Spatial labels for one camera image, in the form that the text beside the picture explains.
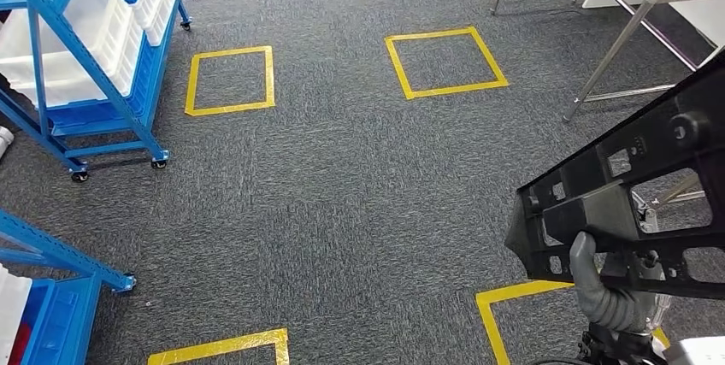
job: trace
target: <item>white object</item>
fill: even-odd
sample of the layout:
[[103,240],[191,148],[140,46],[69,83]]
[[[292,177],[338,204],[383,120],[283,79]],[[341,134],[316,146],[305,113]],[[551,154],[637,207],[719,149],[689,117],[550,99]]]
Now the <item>white object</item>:
[[684,339],[664,351],[670,365],[718,365],[725,363],[725,337]]
[[[625,0],[635,5],[643,0]],[[725,45],[725,0],[684,0],[669,4],[696,29],[718,46]],[[607,8],[619,5],[614,0],[585,0],[585,9]]]
[[0,365],[7,365],[32,280],[16,277],[0,264]]
[[15,136],[5,127],[0,127],[0,157],[5,154],[8,146],[13,143]]
[[[129,30],[129,21],[133,20],[130,6],[123,0],[70,0],[63,14],[121,94],[127,94],[130,88],[126,84],[133,80],[139,51],[139,48],[133,53],[125,49],[129,45],[127,36],[133,33],[133,30]],[[72,95],[66,95],[74,85],[89,81],[92,83],[92,80],[42,18],[40,39],[46,104],[49,107],[77,100],[106,98],[95,83],[95,87],[83,87],[82,90],[74,90]],[[129,54],[136,55],[133,57],[130,79],[127,76],[128,67],[123,66],[129,63]],[[28,16],[23,10],[11,13],[0,31],[0,73],[7,77],[13,88],[37,104]]]
[[151,46],[158,46],[166,32],[175,0],[137,0],[132,4],[136,21],[146,31]]
[[[144,31],[133,19],[133,12],[129,9],[126,18],[124,44],[115,51],[116,60],[114,66],[104,69],[111,82],[118,92],[126,97],[131,94],[133,76],[136,71],[136,63],[139,60],[141,41]],[[38,97],[35,91],[35,83],[14,84],[15,91],[27,96],[35,106],[38,106]],[[45,101],[47,107],[61,106],[71,102],[83,100],[105,100],[96,82],[91,79],[88,73],[74,76],[67,79],[59,79],[45,82]]]

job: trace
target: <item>shelf caster wheel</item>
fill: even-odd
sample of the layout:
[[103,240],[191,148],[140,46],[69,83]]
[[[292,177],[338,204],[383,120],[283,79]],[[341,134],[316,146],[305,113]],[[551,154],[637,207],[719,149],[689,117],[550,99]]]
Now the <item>shelf caster wheel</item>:
[[79,171],[78,173],[70,174],[70,178],[76,183],[82,183],[88,180],[88,173],[86,171]]
[[138,281],[136,281],[136,275],[134,275],[133,273],[123,273],[123,276],[131,277],[131,284],[126,285],[126,288],[123,289],[113,288],[111,291],[115,294],[120,295],[132,295],[133,290],[136,289],[136,284],[138,283]]
[[154,168],[155,170],[160,170],[162,168],[166,168],[166,160],[159,160],[157,162],[151,162],[151,168]]

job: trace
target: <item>red object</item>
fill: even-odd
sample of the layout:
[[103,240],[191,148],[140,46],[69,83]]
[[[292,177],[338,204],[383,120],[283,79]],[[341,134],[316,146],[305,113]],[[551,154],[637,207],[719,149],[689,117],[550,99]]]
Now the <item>red object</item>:
[[21,322],[21,327],[18,328],[18,333],[15,335],[15,342],[13,343],[13,350],[10,351],[10,362],[8,365],[21,365],[25,348],[30,340],[30,327]]

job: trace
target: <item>yellow tape square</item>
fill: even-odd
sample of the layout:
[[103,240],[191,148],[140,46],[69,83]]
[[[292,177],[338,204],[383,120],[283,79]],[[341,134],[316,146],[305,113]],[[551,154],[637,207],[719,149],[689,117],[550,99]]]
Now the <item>yellow tape square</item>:
[[263,333],[253,333],[242,337],[223,339],[207,344],[187,346],[178,350],[168,350],[149,356],[148,365],[170,365],[228,354],[238,350],[248,350],[267,344],[274,344],[274,359],[276,365],[289,365],[290,355],[287,349],[287,329],[273,329]]
[[[199,62],[202,59],[211,57],[241,55],[244,53],[264,53],[264,71],[265,71],[265,93],[264,101],[244,104],[234,104],[230,106],[210,107],[206,109],[196,109],[194,107],[197,98],[197,81],[199,77]],[[186,108],[184,110],[188,115],[218,115],[219,113],[232,113],[235,111],[264,109],[274,107],[274,61],[272,58],[272,46],[247,47],[243,49],[210,51],[206,53],[197,53],[192,58],[192,68],[189,72],[189,86],[186,88]]]
[[[469,35],[474,38],[476,44],[478,45],[478,48],[480,49],[481,54],[483,55],[484,59],[486,59],[486,63],[493,71],[493,75],[495,76],[494,81],[487,81],[482,83],[473,83],[471,85],[454,85],[450,87],[440,87],[437,89],[429,89],[429,90],[419,90],[414,91],[410,87],[410,82],[408,81],[408,77],[405,75],[405,71],[403,70],[403,64],[400,62],[400,57],[398,56],[398,52],[395,50],[395,42],[401,41],[401,40],[417,40],[421,38],[443,38],[447,36],[461,36],[461,35]],[[504,74],[501,72],[501,69],[498,67],[498,64],[495,60],[493,60],[493,55],[491,54],[491,51],[486,47],[486,44],[483,43],[483,39],[480,38],[480,35],[476,31],[475,27],[469,26],[464,29],[454,29],[454,30],[444,30],[442,32],[427,32],[427,33],[415,33],[415,34],[401,34],[396,36],[388,36],[385,39],[387,50],[390,53],[390,58],[392,60],[392,65],[395,67],[395,73],[398,75],[398,80],[400,80],[400,85],[403,87],[403,94],[405,95],[405,98],[411,99],[416,97],[429,97],[429,96],[439,96],[443,94],[452,94],[452,93],[460,93],[462,91],[473,91],[473,90],[482,90],[482,89],[492,89],[494,87],[505,87],[509,85],[509,81],[504,77]]]
[[[565,282],[532,281],[517,284],[515,286],[498,288],[497,290],[479,292],[476,294],[476,304],[478,305],[478,310],[480,311],[480,318],[483,320],[483,326],[486,329],[488,341],[491,343],[491,349],[493,350],[493,355],[496,357],[497,365],[510,365],[511,361],[509,360],[509,355],[506,353],[501,333],[498,331],[498,325],[496,324],[496,319],[493,317],[491,305],[507,299],[526,297],[547,291],[561,290],[573,285],[574,284]],[[669,340],[664,335],[662,328],[656,329],[653,335],[662,341],[665,347],[669,348]]]

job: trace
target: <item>white plastic bin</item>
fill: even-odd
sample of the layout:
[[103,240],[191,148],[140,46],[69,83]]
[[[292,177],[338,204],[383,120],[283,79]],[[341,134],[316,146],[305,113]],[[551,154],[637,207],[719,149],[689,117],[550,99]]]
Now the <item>white plastic bin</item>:
[[0,157],[5,154],[5,151],[15,140],[15,136],[5,127],[0,126]]
[[31,279],[16,277],[0,264],[0,364],[10,359],[31,285]]
[[[111,68],[123,43],[129,6],[123,0],[70,0],[63,14],[102,68]],[[48,81],[85,73],[56,34],[40,19],[43,70]],[[10,14],[0,31],[0,73],[12,83],[34,81],[30,28],[23,9]]]
[[[133,19],[133,12],[129,9],[124,27],[125,35],[122,36],[124,43],[113,51],[115,59],[110,62],[111,67],[105,68],[104,72],[115,85],[118,92],[126,97],[131,94],[133,76],[136,70],[136,63],[139,60],[141,41],[144,31]],[[35,83],[13,84],[12,87],[19,93],[27,96],[33,104],[38,106]],[[83,100],[105,100],[96,82],[91,79],[85,71],[80,75],[45,82],[45,105],[47,107],[62,106],[72,102]]]
[[132,4],[136,21],[146,31],[151,46],[161,44],[175,0],[138,0]]
[[[130,26],[135,24],[131,7],[124,0],[70,0],[63,13],[103,71],[121,94],[127,95],[140,50],[140,37],[135,36],[135,27]],[[42,19],[40,39],[48,107],[106,98]],[[3,30],[0,30],[0,73],[14,89],[37,105],[25,10],[11,13]]]

